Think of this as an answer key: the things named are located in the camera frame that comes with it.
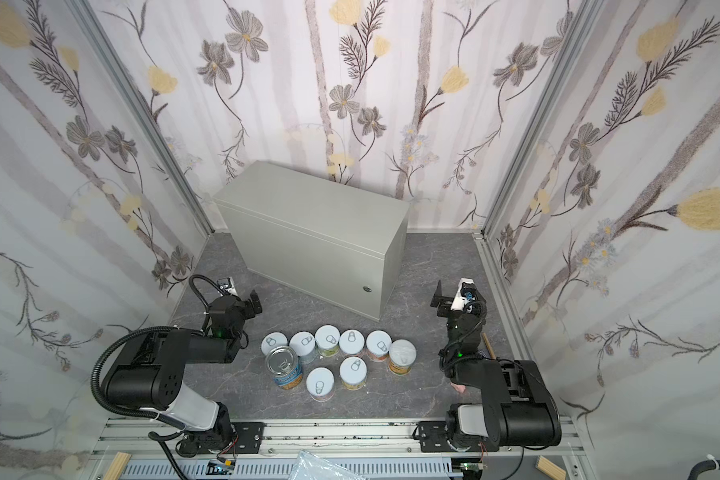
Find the clear plastic bag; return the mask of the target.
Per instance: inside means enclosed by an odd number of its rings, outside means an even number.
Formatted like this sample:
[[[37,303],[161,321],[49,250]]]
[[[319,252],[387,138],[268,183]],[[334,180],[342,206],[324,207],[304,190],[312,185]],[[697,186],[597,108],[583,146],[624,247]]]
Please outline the clear plastic bag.
[[[361,475],[332,461],[301,451],[290,471],[289,480],[363,480]]]

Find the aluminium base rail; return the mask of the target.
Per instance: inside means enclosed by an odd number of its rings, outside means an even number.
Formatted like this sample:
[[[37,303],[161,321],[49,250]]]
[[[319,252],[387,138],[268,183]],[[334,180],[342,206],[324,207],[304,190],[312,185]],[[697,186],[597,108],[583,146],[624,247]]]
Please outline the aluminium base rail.
[[[158,444],[148,438],[151,431],[166,435],[168,428],[115,418],[107,421],[81,476],[102,479],[117,452],[130,453],[131,460],[167,460],[176,474],[184,474],[178,465],[180,460],[215,460],[222,466],[234,467],[239,460],[248,458],[296,460],[301,451],[329,461],[330,458],[448,458],[453,469],[463,473],[461,479],[549,479],[535,468],[537,457],[544,456],[563,467],[567,479],[596,476],[584,443],[568,418],[562,421],[563,436],[557,446],[538,450],[502,447],[497,452],[485,453],[424,453],[419,442],[412,438],[421,421],[424,420],[254,420],[243,423],[239,439],[230,452],[220,456],[176,456],[168,460]]]

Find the white lid can green label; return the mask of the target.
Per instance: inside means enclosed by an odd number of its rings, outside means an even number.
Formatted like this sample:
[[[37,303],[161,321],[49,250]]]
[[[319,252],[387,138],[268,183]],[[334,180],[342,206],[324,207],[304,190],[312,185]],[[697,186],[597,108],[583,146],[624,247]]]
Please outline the white lid can green label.
[[[339,350],[341,333],[339,329],[333,325],[323,325],[315,332],[315,341],[318,353],[321,357],[332,357]]]

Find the wooden block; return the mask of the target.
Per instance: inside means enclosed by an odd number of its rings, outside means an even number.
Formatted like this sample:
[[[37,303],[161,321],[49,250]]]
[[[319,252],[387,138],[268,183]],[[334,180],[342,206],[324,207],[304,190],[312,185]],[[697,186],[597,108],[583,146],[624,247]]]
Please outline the wooden block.
[[[126,452],[117,452],[102,476],[102,480],[120,480],[125,472],[132,455]]]
[[[550,480],[566,480],[567,479],[567,471],[563,468],[552,462],[549,458],[544,456],[538,456],[535,468],[548,477]]]

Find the white lid can far left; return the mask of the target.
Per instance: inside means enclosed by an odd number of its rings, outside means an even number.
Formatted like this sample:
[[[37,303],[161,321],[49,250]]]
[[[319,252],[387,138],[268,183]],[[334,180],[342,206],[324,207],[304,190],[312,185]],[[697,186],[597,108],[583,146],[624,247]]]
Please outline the white lid can far left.
[[[287,346],[289,340],[287,336],[281,332],[268,333],[261,341],[260,349],[264,356],[267,356],[272,350],[281,346]]]

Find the wooden stick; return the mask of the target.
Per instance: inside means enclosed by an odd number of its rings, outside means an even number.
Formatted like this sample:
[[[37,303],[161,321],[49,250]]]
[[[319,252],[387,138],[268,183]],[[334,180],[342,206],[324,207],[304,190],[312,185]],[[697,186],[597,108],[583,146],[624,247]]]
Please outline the wooden stick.
[[[488,354],[488,357],[492,360],[496,360],[497,355],[495,354],[494,349],[493,349],[493,347],[489,341],[489,338],[485,332],[481,332],[481,338],[482,338],[483,345],[485,346],[486,352]]]

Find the white lid can blue label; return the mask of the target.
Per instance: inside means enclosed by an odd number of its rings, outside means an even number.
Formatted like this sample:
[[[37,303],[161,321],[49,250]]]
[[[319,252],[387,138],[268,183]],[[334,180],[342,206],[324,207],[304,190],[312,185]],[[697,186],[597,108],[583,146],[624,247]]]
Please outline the white lid can blue label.
[[[314,362],[319,356],[315,337],[307,331],[294,334],[289,341],[289,347],[295,352],[302,365]]]

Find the white lid can front left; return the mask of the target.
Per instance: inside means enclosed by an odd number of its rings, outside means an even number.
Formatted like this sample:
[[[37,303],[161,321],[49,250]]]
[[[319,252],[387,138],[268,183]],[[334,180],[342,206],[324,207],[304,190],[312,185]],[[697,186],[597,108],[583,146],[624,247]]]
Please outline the white lid can front left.
[[[325,367],[313,369],[306,379],[306,388],[311,398],[318,402],[330,400],[334,394],[335,377]]]

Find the white lid can orange label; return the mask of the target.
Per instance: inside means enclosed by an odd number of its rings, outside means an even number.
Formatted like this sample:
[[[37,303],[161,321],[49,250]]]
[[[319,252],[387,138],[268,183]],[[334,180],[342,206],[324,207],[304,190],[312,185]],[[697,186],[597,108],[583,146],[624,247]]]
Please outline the white lid can orange label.
[[[383,330],[372,331],[366,338],[368,358],[373,362],[384,362],[388,359],[392,344],[390,335]]]

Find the white lid can beige label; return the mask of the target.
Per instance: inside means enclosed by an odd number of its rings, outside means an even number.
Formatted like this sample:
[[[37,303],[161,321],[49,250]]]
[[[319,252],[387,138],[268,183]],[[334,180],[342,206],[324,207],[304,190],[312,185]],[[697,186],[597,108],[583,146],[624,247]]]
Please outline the white lid can beige label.
[[[365,337],[356,329],[345,330],[339,338],[341,352],[348,356],[359,356],[365,348]]]

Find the grey metal cabinet box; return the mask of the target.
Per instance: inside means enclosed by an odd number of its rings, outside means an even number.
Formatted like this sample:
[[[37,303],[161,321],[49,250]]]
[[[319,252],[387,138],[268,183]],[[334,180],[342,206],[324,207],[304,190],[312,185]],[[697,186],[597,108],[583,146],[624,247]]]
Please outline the grey metal cabinet box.
[[[401,268],[408,203],[264,161],[213,200],[250,271],[381,319]]]

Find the white lid can front right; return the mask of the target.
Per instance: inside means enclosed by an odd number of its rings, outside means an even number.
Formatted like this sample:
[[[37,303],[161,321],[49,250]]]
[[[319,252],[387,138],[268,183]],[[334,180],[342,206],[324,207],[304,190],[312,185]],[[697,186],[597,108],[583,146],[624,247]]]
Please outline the white lid can front right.
[[[358,390],[366,384],[368,367],[360,357],[344,359],[339,368],[341,382],[348,390]]]

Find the large blue labelled can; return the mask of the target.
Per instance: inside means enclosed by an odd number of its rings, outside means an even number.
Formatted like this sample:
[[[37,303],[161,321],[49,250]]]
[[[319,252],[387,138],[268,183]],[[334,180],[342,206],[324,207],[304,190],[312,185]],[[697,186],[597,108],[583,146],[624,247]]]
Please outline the large blue labelled can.
[[[274,383],[281,389],[293,389],[303,379],[298,355],[289,346],[278,346],[271,350],[265,363]]]

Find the wooden block left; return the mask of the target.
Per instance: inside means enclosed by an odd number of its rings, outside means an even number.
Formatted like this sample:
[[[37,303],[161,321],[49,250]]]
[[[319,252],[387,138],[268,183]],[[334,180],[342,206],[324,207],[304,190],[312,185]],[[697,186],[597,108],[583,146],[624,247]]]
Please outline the wooden block left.
[[[120,480],[125,472],[132,455],[126,452],[117,452],[102,476],[102,480]]]

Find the wooden block right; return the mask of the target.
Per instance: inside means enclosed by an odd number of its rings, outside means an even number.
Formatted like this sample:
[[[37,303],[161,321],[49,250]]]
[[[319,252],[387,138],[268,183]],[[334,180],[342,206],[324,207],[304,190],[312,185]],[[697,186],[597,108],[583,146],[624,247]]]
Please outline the wooden block right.
[[[549,458],[544,456],[538,456],[535,468],[548,477],[550,480],[566,480],[567,479],[567,471],[563,468],[552,462]]]

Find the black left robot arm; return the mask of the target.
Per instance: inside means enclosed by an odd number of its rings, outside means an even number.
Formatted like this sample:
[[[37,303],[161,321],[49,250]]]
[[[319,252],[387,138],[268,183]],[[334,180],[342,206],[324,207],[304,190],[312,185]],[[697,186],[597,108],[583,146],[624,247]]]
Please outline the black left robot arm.
[[[263,312],[256,291],[243,299],[201,274],[191,275],[188,285],[203,305],[200,328],[134,330],[105,349],[90,377],[91,394],[102,408],[175,428],[175,434],[152,432],[149,437],[168,456],[168,443],[176,439],[176,452],[187,458],[230,452],[239,434],[224,404],[186,385],[186,367],[233,363],[250,344],[246,322]]]

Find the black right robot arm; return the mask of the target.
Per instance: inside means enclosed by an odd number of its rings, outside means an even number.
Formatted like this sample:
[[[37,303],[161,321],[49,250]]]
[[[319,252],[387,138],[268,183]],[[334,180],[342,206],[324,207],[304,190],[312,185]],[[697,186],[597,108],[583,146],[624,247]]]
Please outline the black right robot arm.
[[[452,384],[477,389],[478,403],[449,407],[443,421],[421,421],[412,438],[424,453],[497,452],[502,447],[544,449],[560,444],[559,410],[535,362],[480,352],[486,299],[470,279],[452,296],[438,284],[430,306],[446,320],[439,369]]]

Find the plastic lid can yellow label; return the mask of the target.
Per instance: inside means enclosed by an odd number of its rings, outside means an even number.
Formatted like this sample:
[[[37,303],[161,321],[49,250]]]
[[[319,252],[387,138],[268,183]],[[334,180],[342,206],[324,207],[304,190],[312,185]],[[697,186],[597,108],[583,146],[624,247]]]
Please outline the plastic lid can yellow label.
[[[417,357],[416,347],[408,340],[392,342],[388,353],[388,368],[396,375],[407,375]]]

